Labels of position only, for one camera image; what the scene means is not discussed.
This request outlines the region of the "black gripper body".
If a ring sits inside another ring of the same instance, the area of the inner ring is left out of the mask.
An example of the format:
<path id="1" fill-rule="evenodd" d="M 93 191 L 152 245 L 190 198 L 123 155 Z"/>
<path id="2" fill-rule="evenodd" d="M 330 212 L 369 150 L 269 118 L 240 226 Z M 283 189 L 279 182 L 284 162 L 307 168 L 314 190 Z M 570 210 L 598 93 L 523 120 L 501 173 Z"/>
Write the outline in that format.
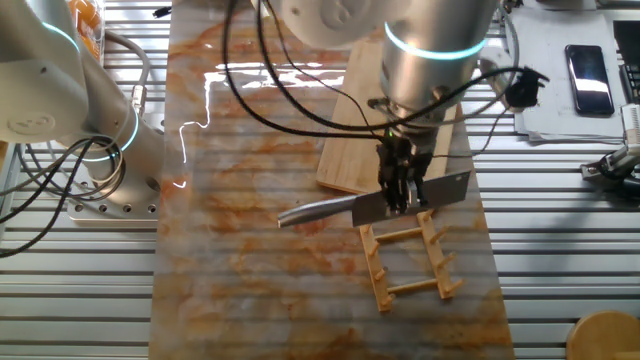
<path id="1" fill-rule="evenodd" d="M 434 157 L 432 145 L 421 146 L 409 138 L 385 138 L 385 166 L 391 169 L 405 167 L 411 175 L 425 176 Z"/>

